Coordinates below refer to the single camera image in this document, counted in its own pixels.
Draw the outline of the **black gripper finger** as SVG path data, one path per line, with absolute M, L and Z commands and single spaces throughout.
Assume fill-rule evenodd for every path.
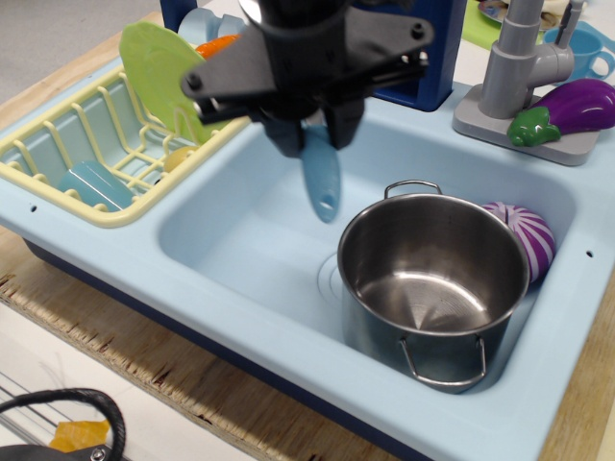
M 305 137 L 301 119 L 285 120 L 265 113 L 261 124 L 267 137 L 288 158 L 298 158 L 304 147 Z
M 364 113 L 364 99 L 358 98 L 326 106 L 324 113 L 331 145 L 341 150 L 350 145 Z

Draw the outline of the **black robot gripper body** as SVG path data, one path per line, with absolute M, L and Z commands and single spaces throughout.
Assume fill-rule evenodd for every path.
M 240 37 L 188 70 L 182 90 L 205 123 L 264 110 L 300 120 L 380 87 L 421 78 L 434 28 L 351 1 L 242 1 Z

